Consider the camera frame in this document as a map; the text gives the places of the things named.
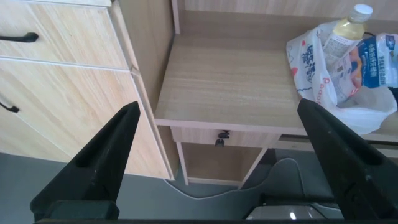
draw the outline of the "drawer handle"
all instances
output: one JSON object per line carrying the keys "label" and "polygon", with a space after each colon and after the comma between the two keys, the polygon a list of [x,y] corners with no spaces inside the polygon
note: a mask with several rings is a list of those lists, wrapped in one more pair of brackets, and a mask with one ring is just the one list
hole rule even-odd
{"label": "drawer handle", "polygon": [[4,105],[4,104],[2,104],[2,103],[0,103],[0,105],[1,105],[4,109],[6,109],[6,110],[8,110],[8,111],[10,111],[10,112],[13,112],[13,113],[18,113],[18,111],[19,111],[19,108],[16,107],[16,106],[10,106],[10,107],[8,107],[8,106],[6,106],[6,105]]}
{"label": "drawer handle", "polygon": [[6,109],[6,110],[8,110],[8,111],[10,111],[10,112],[13,112],[13,113],[18,113],[18,111],[19,111],[19,108],[18,108],[18,107],[16,107],[16,106],[10,104],[10,103],[9,103],[5,98],[3,98],[1,95],[0,95],[0,105],[1,105],[4,109]]}
{"label": "drawer handle", "polygon": [[214,144],[216,147],[224,147],[225,141],[224,139],[229,139],[229,131],[223,130],[223,133],[218,134],[218,139],[216,140],[216,143]]}
{"label": "drawer handle", "polygon": [[27,33],[23,37],[4,37],[0,36],[0,40],[8,40],[13,42],[23,42],[23,43],[32,43],[35,42],[39,38],[39,35],[33,32]]}

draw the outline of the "light wood grain surface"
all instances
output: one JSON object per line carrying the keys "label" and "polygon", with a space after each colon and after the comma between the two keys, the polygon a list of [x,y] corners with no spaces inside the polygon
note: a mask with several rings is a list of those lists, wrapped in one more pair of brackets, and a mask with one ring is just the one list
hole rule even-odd
{"label": "light wood grain surface", "polygon": [[160,152],[162,153],[162,157],[164,158],[166,168],[169,172],[169,176],[171,179],[174,179],[176,173],[178,172],[179,158],[177,147],[173,142],[171,130],[169,127],[158,127],[156,125],[153,111],[150,108],[148,95],[145,92],[142,77],[140,76],[138,71],[134,71],[134,73],[132,74],[139,98],[142,102],[142,109],[146,113],[150,128],[154,133],[156,143],[159,147]]}
{"label": "light wood grain surface", "polygon": [[53,3],[64,3],[64,4],[80,4],[85,6],[111,6],[112,0],[28,0],[37,2],[53,2]]}
{"label": "light wood grain surface", "polygon": [[73,157],[124,105],[138,101],[141,117],[126,173],[169,179],[129,71],[0,60],[0,95],[18,116]]}
{"label": "light wood grain surface", "polygon": [[39,35],[33,43],[0,41],[0,55],[129,69],[105,7],[0,2],[0,35]]}
{"label": "light wood grain surface", "polygon": [[119,0],[144,90],[156,108],[174,35],[170,1]]}
{"label": "light wood grain surface", "polygon": [[398,20],[396,0],[185,0],[185,10],[284,16],[346,17],[356,4],[373,7],[373,19]]}
{"label": "light wood grain surface", "polygon": [[[178,35],[155,113],[157,124],[306,135],[285,52],[297,31],[263,39]],[[364,138],[396,142],[396,127],[394,113]]]}
{"label": "light wood grain surface", "polygon": [[60,162],[71,159],[16,114],[4,108],[0,108],[0,152]]}
{"label": "light wood grain surface", "polygon": [[248,160],[254,162],[261,149],[182,143],[182,151],[186,160],[188,181],[194,178],[197,181],[201,179],[203,184],[239,185],[243,180],[242,171],[248,171],[242,167],[243,160],[248,156]]}
{"label": "light wood grain surface", "polygon": [[[187,142],[197,144],[214,145],[219,138],[218,134],[223,133],[219,129],[202,128],[181,128],[171,127],[175,142]],[[226,146],[242,147],[268,147],[268,133],[249,132],[249,131],[230,131],[229,138],[224,139]]]}
{"label": "light wood grain surface", "polygon": [[[247,38],[288,41],[334,18],[308,16],[270,16],[230,12],[182,11],[182,35],[216,38]],[[398,32],[397,21],[370,20],[368,31],[374,34]]]}
{"label": "light wood grain surface", "polygon": [[184,177],[185,185],[189,185],[188,173],[187,173],[187,167],[188,167],[187,158],[185,157],[185,154],[183,152],[182,144],[180,142],[176,142],[175,144],[177,145],[178,156],[179,156],[180,162],[181,162],[181,171],[182,171],[182,175]]}

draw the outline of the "white bottle cap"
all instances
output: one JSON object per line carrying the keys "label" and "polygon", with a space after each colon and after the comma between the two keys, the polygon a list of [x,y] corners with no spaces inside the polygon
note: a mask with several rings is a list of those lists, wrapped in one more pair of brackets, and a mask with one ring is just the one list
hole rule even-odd
{"label": "white bottle cap", "polygon": [[349,18],[355,22],[365,22],[372,16],[372,13],[372,7],[365,4],[357,4],[349,14]]}

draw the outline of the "black drawer handle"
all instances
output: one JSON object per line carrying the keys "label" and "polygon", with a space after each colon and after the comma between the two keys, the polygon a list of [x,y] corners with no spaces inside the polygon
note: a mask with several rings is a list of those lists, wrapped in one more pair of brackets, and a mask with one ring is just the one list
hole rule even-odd
{"label": "black drawer handle", "polygon": [[224,147],[225,141],[224,139],[229,139],[229,132],[228,130],[223,130],[223,133],[218,134],[218,139],[216,140],[216,143],[214,144],[216,147]]}
{"label": "black drawer handle", "polygon": [[19,108],[16,107],[16,106],[8,107],[8,106],[6,106],[6,105],[4,105],[4,104],[2,104],[2,103],[0,103],[0,105],[1,105],[4,109],[6,109],[6,110],[8,110],[8,111],[10,111],[10,112],[13,112],[13,113],[18,113],[18,111],[19,111]]}
{"label": "black drawer handle", "polygon": [[23,43],[32,43],[35,42],[39,38],[39,35],[33,32],[27,33],[23,37],[4,37],[0,36],[0,40],[8,40],[13,42],[23,42]]}

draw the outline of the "desk surface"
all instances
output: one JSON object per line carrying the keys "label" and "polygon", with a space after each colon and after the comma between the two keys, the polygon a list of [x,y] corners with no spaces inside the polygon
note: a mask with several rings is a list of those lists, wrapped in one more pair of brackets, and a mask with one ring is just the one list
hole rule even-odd
{"label": "desk surface", "polygon": [[[157,124],[305,135],[286,38],[176,36]],[[394,113],[365,138],[398,141],[397,128]]]}

